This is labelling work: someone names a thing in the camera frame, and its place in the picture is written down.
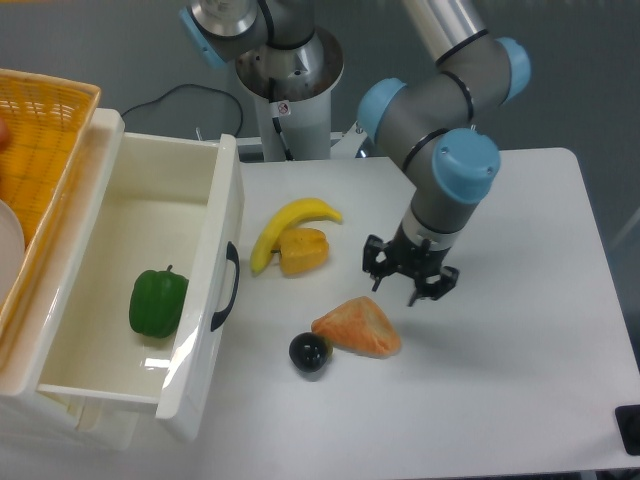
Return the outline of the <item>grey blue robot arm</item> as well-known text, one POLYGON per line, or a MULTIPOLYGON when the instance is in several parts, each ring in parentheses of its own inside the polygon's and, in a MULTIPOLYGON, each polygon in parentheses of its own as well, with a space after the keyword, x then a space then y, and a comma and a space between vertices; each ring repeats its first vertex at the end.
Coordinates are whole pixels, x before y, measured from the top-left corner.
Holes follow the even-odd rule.
MULTIPOLYGON (((412 279, 414 299, 439 299, 459 273, 444 260, 500 168, 493 141, 475 118, 528 84, 526 50, 494 38, 469 1, 407 1, 436 67, 410 87, 391 78, 361 99, 356 123, 415 186, 390 241, 370 236, 362 268, 374 282, 412 279)), ((191 1, 180 20, 207 64, 233 64, 256 108, 267 161, 326 159, 330 94, 344 59, 336 39, 315 21, 310 1, 191 1)))

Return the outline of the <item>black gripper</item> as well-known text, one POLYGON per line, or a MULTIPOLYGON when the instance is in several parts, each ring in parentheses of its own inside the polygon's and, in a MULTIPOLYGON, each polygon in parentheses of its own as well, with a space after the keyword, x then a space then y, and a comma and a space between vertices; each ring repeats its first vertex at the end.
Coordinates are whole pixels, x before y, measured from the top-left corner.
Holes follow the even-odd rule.
POLYGON ((439 300, 453 290, 459 279, 459 270, 442 266, 450 247, 432 247, 428 239, 412 241, 399 226, 391 241, 369 235, 363 247, 362 270, 373 281, 376 292, 384 278, 395 273, 414 280, 414 291, 408 306, 422 299, 439 300))

